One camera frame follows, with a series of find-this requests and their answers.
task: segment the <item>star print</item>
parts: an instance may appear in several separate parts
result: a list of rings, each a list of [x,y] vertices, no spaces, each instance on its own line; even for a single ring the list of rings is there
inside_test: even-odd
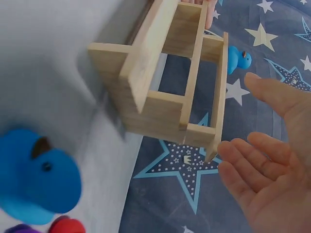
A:
[[[311,71],[311,62],[309,61],[309,57],[307,56],[305,60],[300,59],[302,63],[305,65],[304,69]]]
[[[220,14],[218,14],[217,11],[215,10],[215,11],[213,12],[213,17],[215,17],[216,19],[218,19],[218,16],[220,16]]]
[[[250,33],[253,37],[255,37],[254,44],[253,46],[258,46],[258,45],[265,45],[269,49],[271,49],[274,52],[274,48],[271,44],[271,40],[277,38],[277,35],[273,34],[268,34],[266,33],[265,29],[263,28],[262,24],[259,24],[258,30],[251,30],[251,29],[246,29],[245,30]]]
[[[266,1],[266,0],[262,0],[262,3],[257,4],[257,6],[260,6],[263,8],[264,13],[267,13],[267,11],[272,11],[271,8],[271,4],[273,3],[273,1]]]
[[[184,233],[194,233],[193,231],[189,230],[187,226],[183,226],[183,229],[185,229]]]
[[[225,98],[234,98],[242,106],[242,96],[249,94],[249,91],[241,88],[240,79],[237,79],[234,84],[227,83],[226,87],[228,91]]]
[[[206,113],[206,115],[202,118],[199,125],[207,126],[207,123],[208,113]],[[198,162],[191,163],[191,165],[183,163],[181,166],[180,163],[175,163],[177,160],[180,161],[178,158],[179,155],[181,155],[182,158],[187,157],[189,161],[194,161],[195,159],[198,160],[198,154],[202,157],[206,155],[204,149],[180,145],[180,147],[187,149],[185,149],[184,152],[180,151],[177,153],[177,150],[172,151],[173,143],[163,140],[157,141],[160,143],[163,153],[136,176],[134,176],[134,179],[168,176],[176,177],[176,181],[180,183],[183,190],[182,195],[186,196],[191,208],[196,214],[200,194],[201,176],[218,173],[217,165],[221,162],[221,160],[215,158],[210,165],[204,167],[201,167]]]
[[[311,42],[311,31],[309,27],[307,26],[307,23],[305,22],[305,19],[302,17],[302,26],[303,29],[305,30],[305,34],[295,34],[296,36]]]
[[[300,71],[296,67],[293,67],[291,70],[287,70],[269,59],[265,58],[265,60],[268,61],[273,69],[281,76],[280,82],[286,83],[303,91],[311,91],[311,85],[303,80]]]

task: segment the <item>white wall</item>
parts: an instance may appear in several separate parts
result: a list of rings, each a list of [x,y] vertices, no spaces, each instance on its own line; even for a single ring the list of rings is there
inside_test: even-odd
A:
[[[124,132],[86,47],[123,43],[146,1],[0,1],[0,133],[27,126],[76,158],[84,189],[70,216],[88,233],[118,231],[141,136]],[[17,223],[0,211],[0,232]]]

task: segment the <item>hand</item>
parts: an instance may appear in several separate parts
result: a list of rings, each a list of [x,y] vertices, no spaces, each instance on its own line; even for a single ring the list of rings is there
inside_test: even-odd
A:
[[[181,1],[202,5],[204,0],[181,0]],[[206,23],[205,23],[205,29],[210,29],[212,26],[212,22],[213,22],[213,13],[215,10],[217,0],[207,0],[207,1],[208,1],[208,9],[207,9],[207,18],[206,18]]]
[[[285,120],[289,143],[263,133],[222,142],[223,183],[257,233],[311,230],[311,93],[248,73],[245,84]]]

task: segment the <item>wooden stand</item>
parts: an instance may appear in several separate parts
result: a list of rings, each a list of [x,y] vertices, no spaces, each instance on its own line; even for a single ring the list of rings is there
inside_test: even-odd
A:
[[[228,33],[204,35],[207,8],[155,0],[132,45],[92,43],[88,51],[128,131],[204,147],[209,161],[223,130]],[[184,96],[149,90],[161,52],[191,58]],[[210,127],[189,123],[200,60],[218,64]]]

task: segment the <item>blue duck toy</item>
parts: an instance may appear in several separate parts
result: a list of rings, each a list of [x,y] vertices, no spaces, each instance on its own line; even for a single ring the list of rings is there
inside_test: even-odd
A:
[[[27,129],[0,137],[0,207],[26,224],[44,225],[73,209],[81,196],[73,159]]]
[[[252,64],[252,57],[245,51],[238,51],[235,46],[230,46],[228,49],[228,74],[232,74],[233,71],[239,67],[242,69],[248,69]]]

